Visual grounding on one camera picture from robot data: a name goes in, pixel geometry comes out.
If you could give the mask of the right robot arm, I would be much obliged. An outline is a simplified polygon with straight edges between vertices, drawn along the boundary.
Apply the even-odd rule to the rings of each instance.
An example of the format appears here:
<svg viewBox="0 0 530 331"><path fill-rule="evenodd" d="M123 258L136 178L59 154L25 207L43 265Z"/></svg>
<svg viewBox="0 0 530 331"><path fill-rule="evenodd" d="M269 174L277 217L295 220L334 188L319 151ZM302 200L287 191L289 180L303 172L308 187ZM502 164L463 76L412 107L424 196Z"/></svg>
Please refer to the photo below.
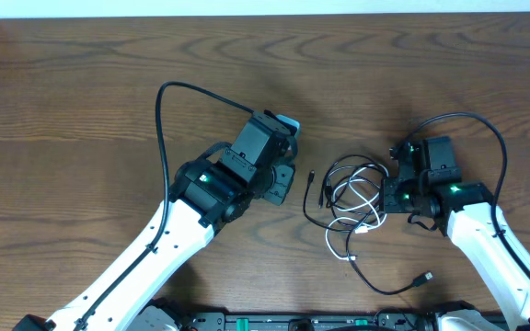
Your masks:
<svg viewBox="0 0 530 331"><path fill-rule="evenodd" d="M530 254L479 181L465 182L447 137L401 143L390 150L398 172L383 179L380 209L422 218L471 262L512 330L530 330Z"/></svg>

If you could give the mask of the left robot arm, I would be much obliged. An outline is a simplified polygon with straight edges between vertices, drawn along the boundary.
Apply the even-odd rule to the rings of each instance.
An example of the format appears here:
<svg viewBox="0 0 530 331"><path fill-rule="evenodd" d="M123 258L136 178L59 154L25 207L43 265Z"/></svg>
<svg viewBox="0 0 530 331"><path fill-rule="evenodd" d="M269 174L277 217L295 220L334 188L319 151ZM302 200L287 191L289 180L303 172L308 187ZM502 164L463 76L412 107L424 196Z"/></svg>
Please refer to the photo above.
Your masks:
<svg viewBox="0 0 530 331"><path fill-rule="evenodd" d="M171 276L253 200L283 203L292 185L298 121L255 112L233 143L212 145L181 166L166 198L134 241L78 297L17 330L128 330Z"/></svg>

